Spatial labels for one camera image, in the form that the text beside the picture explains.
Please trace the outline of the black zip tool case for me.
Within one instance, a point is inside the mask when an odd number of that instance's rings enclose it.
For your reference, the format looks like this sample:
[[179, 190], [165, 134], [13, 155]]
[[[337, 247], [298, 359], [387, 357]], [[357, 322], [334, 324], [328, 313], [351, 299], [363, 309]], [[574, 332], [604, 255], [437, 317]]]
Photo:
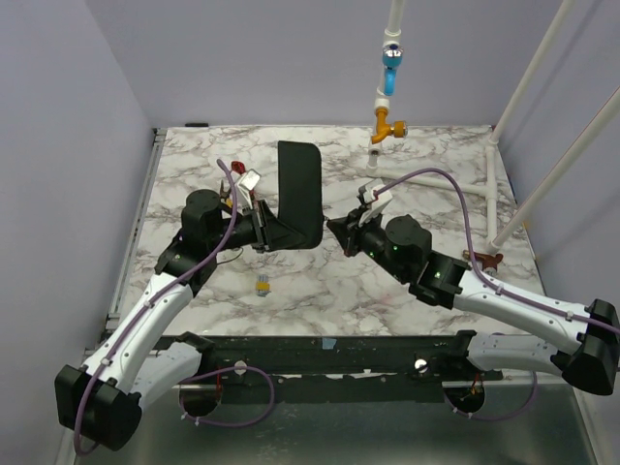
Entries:
[[309, 142], [279, 140], [278, 210], [308, 237], [307, 249], [323, 239], [322, 157]]

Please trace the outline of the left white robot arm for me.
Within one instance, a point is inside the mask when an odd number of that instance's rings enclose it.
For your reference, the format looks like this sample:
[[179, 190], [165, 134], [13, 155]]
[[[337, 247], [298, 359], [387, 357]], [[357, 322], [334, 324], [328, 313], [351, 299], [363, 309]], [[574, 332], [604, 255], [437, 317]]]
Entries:
[[192, 192], [181, 211], [181, 227], [160, 255], [138, 303], [114, 333], [82, 364], [64, 366], [54, 380], [61, 425], [73, 430], [73, 446], [85, 456], [98, 446], [122, 449], [144, 411], [186, 379], [207, 381], [213, 356], [181, 341], [163, 356], [150, 352], [172, 320], [200, 292], [217, 267], [217, 255], [251, 246], [259, 252], [305, 250], [323, 237], [322, 192], [297, 187], [279, 191], [278, 211], [251, 193], [230, 191], [231, 205], [212, 190]]

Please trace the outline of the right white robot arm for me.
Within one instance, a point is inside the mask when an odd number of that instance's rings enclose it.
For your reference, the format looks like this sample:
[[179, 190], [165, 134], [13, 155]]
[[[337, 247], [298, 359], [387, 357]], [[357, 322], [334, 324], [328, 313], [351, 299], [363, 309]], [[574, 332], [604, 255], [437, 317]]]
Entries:
[[591, 304], [525, 292], [467, 263], [436, 252], [432, 234], [410, 215], [387, 223], [361, 222], [361, 211], [327, 221], [348, 257], [363, 253], [417, 300], [497, 320], [524, 331], [516, 344], [482, 335], [446, 355], [452, 377], [465, 380], [479, 369], [542, 371], [596, 395], [614, 391], [619, 362], [619, 318], [602, 299]]

